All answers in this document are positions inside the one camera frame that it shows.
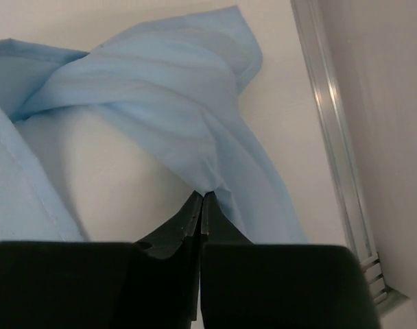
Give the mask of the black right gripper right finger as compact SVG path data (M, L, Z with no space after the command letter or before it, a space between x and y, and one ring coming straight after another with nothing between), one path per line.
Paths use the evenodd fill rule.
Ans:
M250 242L213 193L202 205L205 328L378 328L359 261L338 245Z

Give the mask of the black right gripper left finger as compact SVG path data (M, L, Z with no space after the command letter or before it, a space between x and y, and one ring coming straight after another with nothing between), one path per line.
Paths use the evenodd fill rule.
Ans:
M202 197L134 243L0 242L0 328L190 328Z

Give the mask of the light blue pillowcase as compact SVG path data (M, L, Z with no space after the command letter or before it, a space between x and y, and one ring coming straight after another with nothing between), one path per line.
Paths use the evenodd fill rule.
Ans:
M304 244L289 193L239 113L263 56L236 7L140 23L89 52L0 40L0 241L91 241L16 128L96 111L255 243Z

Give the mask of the white pillow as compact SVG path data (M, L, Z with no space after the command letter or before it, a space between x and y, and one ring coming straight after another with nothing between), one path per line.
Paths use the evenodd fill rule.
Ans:
M137 241L192 192L94 110L50 111L15 126L91 241Z

